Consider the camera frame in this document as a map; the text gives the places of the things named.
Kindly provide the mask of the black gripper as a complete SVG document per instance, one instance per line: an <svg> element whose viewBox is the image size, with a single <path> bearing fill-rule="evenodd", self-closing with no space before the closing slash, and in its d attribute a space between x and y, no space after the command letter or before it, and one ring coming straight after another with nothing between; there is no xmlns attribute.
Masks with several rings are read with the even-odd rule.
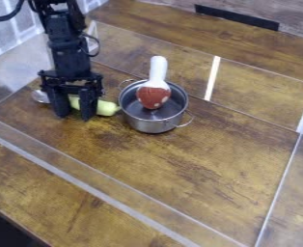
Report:
<svg viewBox="0 0 303 247"><path fill-rule="evenodd" d="M71 113L67 94L80 96L80 112L87 122L96 114L97 97L103 96L103 75L88 72L81 76L59 76L55 70L40 70L41 91L48 94L56 115L61 118Z"/></svg>

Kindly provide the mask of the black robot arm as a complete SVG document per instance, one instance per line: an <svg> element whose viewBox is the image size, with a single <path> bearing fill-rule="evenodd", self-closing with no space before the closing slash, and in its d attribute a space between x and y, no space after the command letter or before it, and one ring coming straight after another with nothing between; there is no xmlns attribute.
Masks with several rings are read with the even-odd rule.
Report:
<svg viewBox="0 0 303 247"><path fill-rule="evenodd" d="M39 14L52 50L55 69L41 70L41 91L47 93L56 115L65 118L72 111L69 96L80 98L81 118L96 115L97 100L103 96L103 75L92 72L99 52L89 52L84 30L85 17L76 0L28 0Z"/></svg>

